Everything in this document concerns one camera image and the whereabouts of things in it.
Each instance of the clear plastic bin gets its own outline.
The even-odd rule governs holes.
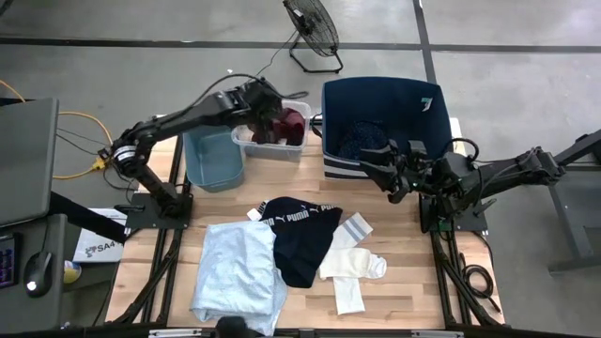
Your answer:
[[[312,117],[311,106],[304,102],[293,100],[282,100],[284,108],[291,108],[304,116],[304,135],[300,146],[259,145],[251,141],[253,132],[246,126],[235,127],[232,130],[232,140],[239,145],[246,155],[261,159],[281,160],[281,161],[300,161],[304,147],[307,145],[307,135],[309,134],[309,122]]]

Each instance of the robotic arm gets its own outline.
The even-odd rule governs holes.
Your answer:
[[[253,124],[258,132],[265,131],[282,109],[282,98],[286,98],[265,79],[258,78],[202,97],[200,102],[180,112],[138,122],[110,147],[100,151],[102,158],[111,161],[118,173],[138,180],[149,191],[150,198],[145,199],[143,208],[154,209],[153,213],[160,218],[181,215],[187,207],[187,196],[178,194],[173,184],[161,182],[148,167],[150,152],[157,142],[203,125],[234,128]]]
[[[468,209],[479,214],[494,203],[479,205],[483,198],[519,185],[552,185],[565,173],[541,147],[482,166],[473,157],[454,152],[428,160],[421,141],[409,141],[409,148],[408,155],[399,154],[391,140],[382,149],[362,150],[361,167],[383,191],[390,192],[389,202],[399,203],[407,193],[419,192],[430,200],[430,213],[444,221]]]

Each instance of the wooden tabletop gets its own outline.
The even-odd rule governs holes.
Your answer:
[[[167,180],[175,139],[155,146],[150,167]],[[300,163],[246,158],[245,180],[237,189],[208,193],[193,188],[193,221],[183,235],[169,315],[169,327],[214,327],[200,322],[190,311],[196,273],[208,224],[248,220],[246,212],[262,201],[290,196],[316,204],[332,204],[344,210],[340,222],[360,212],[374,228],[359,246],[388,261],[381,279],[360,279],[366,311],[336,315],[331,279],[315,280],[310,289],[288,288],[278,328],[327,329],[440,329],[444,327],[430,237],[420,231],[417,194],[401,204],[389,204],[386,194],[372,181],[326,180],[321,140],[309,137]],[[493,275],[486,246],[471,233],[457,233],[459,251],[468,264],[478,264]],[[148,279],[157,237],[156,230],[142,230],[125,244],[106,319],[123,314]],[[166,240],[166,248],[171,238]],[[153,319],[161,307],[163,282],[155,298]],[[473,283],[483,285],[473,277]],[[459,310],[455,288],[448,280],[455,318]],[[500,304],[495,287],[493,298]],[[482,300],[497,320],[502,314]]]

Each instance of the white sock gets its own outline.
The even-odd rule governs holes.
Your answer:
[[[359,244],[374,229],[358,212],[336,228],[330,249],[350,249]],[[334,277],[334,295],[339,315],[365,311],[359,280],[357,278]]]
[[[339,315],[355,314],[365,311],[359,280],[357,278],[334,277],[336,310]]]
[[[330,249],[353,248],[373,230],[359,212],[356,212],[336,228]]]
[[[386,260],[363,248],[329,250],[319,267],[322,280],[328,277],[381,278],[384,273]]]

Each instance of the navy storage bin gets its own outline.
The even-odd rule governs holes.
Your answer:
[[[403,152],[409,140],[424,142],[430,158],[444,153],[451,125],[440,86],[423,81],[358,77],[327,82],[322,92],[325,176],[367,178],[355,160],[337,156],[354,123],[374,122]]]

